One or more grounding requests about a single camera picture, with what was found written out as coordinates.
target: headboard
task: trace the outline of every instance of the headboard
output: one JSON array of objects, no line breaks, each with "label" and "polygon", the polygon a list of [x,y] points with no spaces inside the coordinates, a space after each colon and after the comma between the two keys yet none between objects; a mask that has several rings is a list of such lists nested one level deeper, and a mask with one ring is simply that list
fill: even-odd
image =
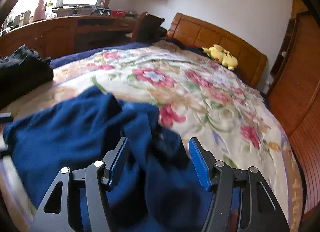
[{"label": "headboard", "polygon": [[185,45],[212,47],[219,44],[238,59],[237,73],[251,86],[256,86],[266,65],[267,57],[236,35],[216,25],[177,13],[168,37]]}]

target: bedspread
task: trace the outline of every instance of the bedspread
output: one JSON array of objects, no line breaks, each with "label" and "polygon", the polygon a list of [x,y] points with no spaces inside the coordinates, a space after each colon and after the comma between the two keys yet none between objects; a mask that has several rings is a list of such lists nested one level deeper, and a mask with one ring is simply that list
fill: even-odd
[{"label": "bedspread", "polygon": [[[262,96],[223,66],[174,44],[162,40],[151,47],[104,50],[58,67],[52,83],[3,111],[20,118],[77,96],[92,85],[122,100],[158,106],[160,124],[181,136],[187,154],[189,139],[197,137],[205,150],[233,168],[256,166],[278,199],[291,231],[298,230],[301,177],[286,134]],[[15,174],[11,174],[9,159],[0,163],[0,170],[2,193],[13,194],[4,196],[6,204],[20,204],[28,226],[34,208],[27,196],[18,196],[23,188],[15,188],[18,182],[12,181]]]}]

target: bed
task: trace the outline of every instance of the bed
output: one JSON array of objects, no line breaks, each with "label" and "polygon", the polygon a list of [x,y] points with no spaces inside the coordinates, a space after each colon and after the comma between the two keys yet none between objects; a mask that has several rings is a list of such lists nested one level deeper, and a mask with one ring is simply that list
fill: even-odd
[{"label": "bed", "polygon": [[[205,150],[231,167],[256,166],[273,189],[292,232],[302,213],[299,168],[285,132],[255,86],[266,57],[235,35],[177,14],[168,36],[152,46],[102,48],[54,60],[54,79],[12,102],[1,112],[15,119],[51,107],[97,86],[116,98],[159,107],[159,123],[176,131],[188,154],[197,137]],[[220,44],[239,60],[239,77],[193,46]],[[36,207],[10,157],[0,162],[0,190],[13,223],[28,231]]]}]

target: white wall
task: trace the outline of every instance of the white wall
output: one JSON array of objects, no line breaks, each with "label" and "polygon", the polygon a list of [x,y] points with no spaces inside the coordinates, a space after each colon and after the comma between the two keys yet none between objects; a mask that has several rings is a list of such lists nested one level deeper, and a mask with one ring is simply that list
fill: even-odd
[{"label": "white wall", "polygon": [[283,41],[292,0],[112,0],[110,7],[148,11],[165,18],[162,26],[167,29],[181,12],[230,31],[268,57],[258,86],[262,90]]}]

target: silver screw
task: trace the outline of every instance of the silver screw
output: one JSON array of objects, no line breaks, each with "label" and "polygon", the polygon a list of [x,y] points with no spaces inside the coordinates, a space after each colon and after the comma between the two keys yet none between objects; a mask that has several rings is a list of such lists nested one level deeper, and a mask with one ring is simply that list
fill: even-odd
[{"label": "silver screw", "polygon": [[68,173],[68,171],[69,171],[69,168],[68,168],[68,167],[63,167],[63,168],[61,169],[61,173],[62,173],[62,174],[66,174],[66,173]]},{"label": "silver screw", "polygon": [[250,167],[250,171],[253,173],[257,173],[258,172],[258,168],[257,167]]},{"label": "silver screw", "polygon": [[217,167],[223,167],[223,166],[224,166],[224,162],[218,160],[218,161],[216,161],[216,166],[217,166]]},{"label": "silver screw", "polygon": [[95,165],[96,167],[101,167],[101,166],[103,165],[103,161],[97,160],[97,161],[94,163],[94,165]]}]

